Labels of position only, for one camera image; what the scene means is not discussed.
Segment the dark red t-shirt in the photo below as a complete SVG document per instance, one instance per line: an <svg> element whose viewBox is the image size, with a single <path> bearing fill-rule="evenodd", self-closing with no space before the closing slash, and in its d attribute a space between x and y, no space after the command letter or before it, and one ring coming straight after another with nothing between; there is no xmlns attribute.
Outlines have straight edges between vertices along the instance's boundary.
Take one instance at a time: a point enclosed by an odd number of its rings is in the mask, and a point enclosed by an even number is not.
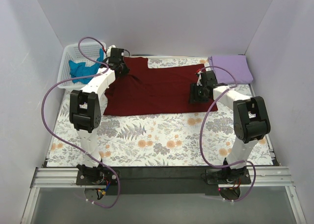
<svg viewBox="0 0 314 224"><path fill-rule="evenodd" d="M148 59L126 57L130 72L119 77L105 91L104 115L134 116L160 113L206 112L217 110L213 100L190 103L190 85L202 64L149 68Z"/></svg>

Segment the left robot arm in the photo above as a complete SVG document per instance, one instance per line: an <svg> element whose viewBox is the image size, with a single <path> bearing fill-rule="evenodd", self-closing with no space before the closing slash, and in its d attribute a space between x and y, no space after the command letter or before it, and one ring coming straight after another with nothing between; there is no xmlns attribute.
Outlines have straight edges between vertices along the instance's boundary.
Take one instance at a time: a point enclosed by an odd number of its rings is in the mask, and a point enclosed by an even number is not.
<svg viewBox="0 0 314 224"><path fill-rule="evenodd" d="M130 69L124 61L125 53L129 51L110 46L97 76L80 90L73 90L70 94L70 122L77 131L80 147L84 151L82 164L92 168L87 178L95 185L101 184L105 177L104 172L97 168L102 160L96 139L102 118L100 97L116 79L129 73Z"/></svg>

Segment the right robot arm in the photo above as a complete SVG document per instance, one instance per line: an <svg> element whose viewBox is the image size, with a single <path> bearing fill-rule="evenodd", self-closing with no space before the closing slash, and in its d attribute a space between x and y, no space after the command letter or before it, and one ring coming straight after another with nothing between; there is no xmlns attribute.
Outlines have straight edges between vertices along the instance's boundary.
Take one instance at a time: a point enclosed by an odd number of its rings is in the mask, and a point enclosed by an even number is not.
<svg viewBox="0 0 314 224"><path fill-rule="evenodd" d="M197 70L199 84L191 84L190 102L207 103L209 106L201 124L199 135L199 147L203 161L212 168L223 169L222 178L227 183L236 182L240 177L239 169L247 164L253 165L248 158L258 141L270 133L271 125L264 99L260 96L249 97L234 90L237 87L235 77L229 72L234 84L228 86L225 83L218 83L215 72L207 71L205 67ZM233 111L233 129L236 136L231 153L225 158L223 165L211 164L203 153L203 130L206 120L213 106L220 102Z"/></svg>

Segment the white plastic basket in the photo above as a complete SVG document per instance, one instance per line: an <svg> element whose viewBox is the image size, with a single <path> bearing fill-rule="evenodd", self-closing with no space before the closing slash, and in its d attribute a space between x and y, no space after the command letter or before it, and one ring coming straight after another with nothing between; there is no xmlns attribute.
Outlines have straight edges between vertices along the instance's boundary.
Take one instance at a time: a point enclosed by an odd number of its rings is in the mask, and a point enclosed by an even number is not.
<svg viewBox="0 0 314 224"><path fill-rule="evenodd" d="M75 63L86 62L86 66L91 66L95 62L88 60L84 56L88 56L93 60L97 60L99 57L99 49L105 49L105 43L98 44L96 42L83 42L80 45L72 44L65 47L63 56L61 59L61 64L58 72L57 81L63 81L66 79L72 79L70 75L70 66L69 61L73 61ZM75 79L89 78L89 76L77 77ZM80 89L84 84L78 82L74 84L71 81L64 82L60 84L58 87L66 90Z"/></svg>

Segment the teal t-shirt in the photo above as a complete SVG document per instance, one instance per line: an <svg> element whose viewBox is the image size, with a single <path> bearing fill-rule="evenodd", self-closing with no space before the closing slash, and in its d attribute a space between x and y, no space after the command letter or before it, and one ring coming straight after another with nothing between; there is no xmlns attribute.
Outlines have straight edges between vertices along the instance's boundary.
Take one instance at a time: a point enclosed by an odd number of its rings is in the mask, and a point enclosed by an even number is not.
<svg viewBox="0 0 314 224"><path fill-rule="evenodd" d="M97 58L97 61L102 62L103 59L104 59L104 52L102 49L99 49L99 57ZM77 78L77 77L90 76L90 75L97 74L100 64L94 63L91 66L86 66L86 62L75 63L70 60L69 66L70 66L71 78ZM91 80L92 78L82 78L82 79L72 80L72 82L74 84L78 82L82 84L88 84Z"/></svg>

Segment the floral table mat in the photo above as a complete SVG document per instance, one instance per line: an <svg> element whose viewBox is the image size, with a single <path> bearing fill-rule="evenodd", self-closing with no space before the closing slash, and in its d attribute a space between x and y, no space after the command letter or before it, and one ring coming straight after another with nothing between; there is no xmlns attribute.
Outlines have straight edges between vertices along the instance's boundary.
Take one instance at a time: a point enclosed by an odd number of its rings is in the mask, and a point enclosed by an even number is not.
<svg viewBox="0 0 314 224"><path fill-rule="evenodd" d="M195 64L209 66L205 58L148 58L149 68L167 68ZM66 90L55 125L55 133L80 145L69 121L70 91ZM203 130L206 159L221 165L235 142L233 111L221 103L208 115ZM150 114L139 116L102 116L97 128L99 154L103 163L115 166L203 166L207 165L199 149L199 133L206 112ZM83 154L53 138L47 167L76 167ZM273 165L267 137L256 144L249 156L256 166Z"/></svg>

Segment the folded purple t-shirt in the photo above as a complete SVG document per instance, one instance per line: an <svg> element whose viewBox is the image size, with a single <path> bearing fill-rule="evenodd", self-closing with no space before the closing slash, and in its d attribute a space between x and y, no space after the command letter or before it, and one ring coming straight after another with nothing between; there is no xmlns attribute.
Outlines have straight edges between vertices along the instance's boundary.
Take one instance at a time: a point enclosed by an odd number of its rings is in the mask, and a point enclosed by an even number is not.
<svg viewBox="0 0 314 224"><path fill-rule="evenodd" d="M250 84L253 81L253 76L249 70L246 56L244 55L225 55L225 56L210 56L208 58L210 66L221 67L230 72L237 84ZM214 68L215 76L218 83L234 84L232 76L222 69Z"/></svg>

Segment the aluminium front rail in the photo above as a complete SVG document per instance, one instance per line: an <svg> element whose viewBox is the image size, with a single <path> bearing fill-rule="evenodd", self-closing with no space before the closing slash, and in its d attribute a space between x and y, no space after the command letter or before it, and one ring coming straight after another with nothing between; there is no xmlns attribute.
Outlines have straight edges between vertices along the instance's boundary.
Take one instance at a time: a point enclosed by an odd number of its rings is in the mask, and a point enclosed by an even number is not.
<svg viewBox="0 0 314 224"><path fill-rule="evenodd" d="M32 179L31 187L69 188L74 187L77 168L38 168ZM256 187L294 186L294 181L287 167L256 167Z"/></svg>

